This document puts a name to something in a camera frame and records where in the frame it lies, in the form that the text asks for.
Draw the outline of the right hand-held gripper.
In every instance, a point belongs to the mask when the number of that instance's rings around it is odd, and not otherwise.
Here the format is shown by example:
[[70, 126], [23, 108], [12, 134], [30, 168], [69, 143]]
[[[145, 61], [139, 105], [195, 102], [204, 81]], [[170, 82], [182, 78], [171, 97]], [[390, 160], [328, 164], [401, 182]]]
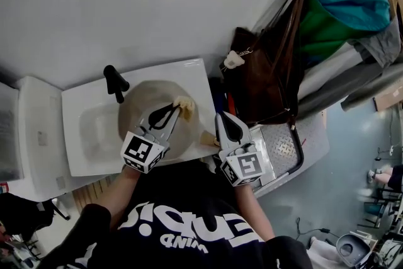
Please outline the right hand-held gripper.
[[251, 142], [248, 126], [230, 113], [218, 112], [215, 131], [221, 148], [220, 169], [229, 183], [241, 186], [258, 180], [263, 175], [263, 155]]

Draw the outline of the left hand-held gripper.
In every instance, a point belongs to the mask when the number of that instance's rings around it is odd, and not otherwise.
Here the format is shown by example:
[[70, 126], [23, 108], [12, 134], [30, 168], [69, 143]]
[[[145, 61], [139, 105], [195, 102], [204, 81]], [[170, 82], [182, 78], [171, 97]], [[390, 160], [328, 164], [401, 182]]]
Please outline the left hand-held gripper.
[[180, 113], [180, 107], [173, 103], [158, 103], [146, 109], [137, 123], [139, 127], [128, 131], [123, 141], [120, 156], [124, 164], [149, 173], [168, 152], [168, 141]]

